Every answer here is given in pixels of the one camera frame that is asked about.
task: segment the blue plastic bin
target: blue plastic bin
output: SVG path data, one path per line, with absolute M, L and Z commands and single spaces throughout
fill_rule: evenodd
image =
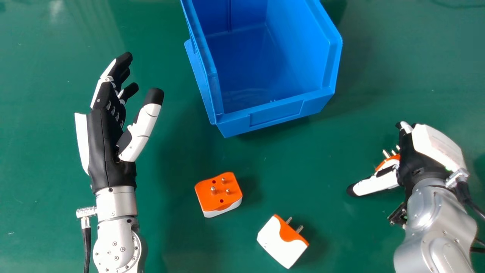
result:
M 224 137 L 319 113 L 342 38 L 318 0 L 181 0 L 185 49 Z

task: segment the silver robotic forearm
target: silver robotic forearm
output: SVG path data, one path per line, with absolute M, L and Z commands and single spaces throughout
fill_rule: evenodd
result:
M 396 273 L 473 273 L 469 250 L 477 223 L 446 189 L 426 178 L 407 201 L 404 242 L 394 253 Z
M 118 186 L 98 191 L 96 207 L 78 210 L 81 223 L 95 214 L 98 239 L 93 248 L 93 261 L 98 272 L 144 272 L 146 244 L 136 219 L 134 188 Z

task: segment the green table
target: green table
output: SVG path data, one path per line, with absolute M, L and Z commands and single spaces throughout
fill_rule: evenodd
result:
M 94 196 L 73 113 L 87 113 L 99 75 L 125 51 L 141 93 L 166 93 L 137 161 L 147 273 L 286 272 L 256 243 L 274 213 L 303 224 L 310 242 L 292 272 L 392 272 L 404 232 L 386 217 L 404 191 L 357 199 L 345 189 L 372 172 L 397 141 L 394 124 L 406 120 L 461 145 L 485 207 L 483 4 L 325 1 L 344 40 L 334 98 L 310 118 L 224 139 L 183 47 L 178 0 L 0 1 L 0 272 L 82 271 L 75 210 Z M 143 97 L 130 101 L 128 117 Z M 239 178 L 243 203 L 205 219 L 194 185 L 224 171 Z M 471 257 L 485 272 L 485 256 Z

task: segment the robotic arm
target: robotic arm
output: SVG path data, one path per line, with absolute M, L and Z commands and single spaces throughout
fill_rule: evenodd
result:
M 397 273 L 473 273 L 470 250 L 483 249 L 471 248 L 477 223 L 464 208 L 473 202 L 461 149 L 430 126 L 400 122 L 396 127 L 400 153 L 390 157 L 385 152 L 376 173 L 347 192 L 363 196 L 405 188 L 405 201 L 388 217 L 406 234 L 394 253 Z
M 135 160 L 145 147 L 162 108 L 163 91 L 151 88 L 142 108 L 123 132 L 125 104 L 138 91 L 132 83 L 121 89 L 133 60 L 127 52 L 114 59 L 97 82 L 88 115 L 75 114 L 79 153 L 84 171 L 91 177 L 96 206 L 81 208 L 84 238 L 84 272 L 91 256 L 90 217 L 97 215 L 97 241 L 93 261 L 99 272 L 141 273 L 146 244 L 140 236 L 136 205 Z

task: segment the power plug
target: power plug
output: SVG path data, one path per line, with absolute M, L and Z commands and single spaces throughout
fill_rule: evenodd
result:
M 289 225 L 291 220 L 292 217 L 284 221 L 278 215 L 273 215 L 258 232 L 256 239 L 286 269 L 290 269 L 309 246 L 307 240 L 299 234 L 303 226 L 294 230 Z
M 206 218 L 233 210 L 243 201 L 243 193 L 232 172 L 200 181 L 195 185 L 195 193 Z

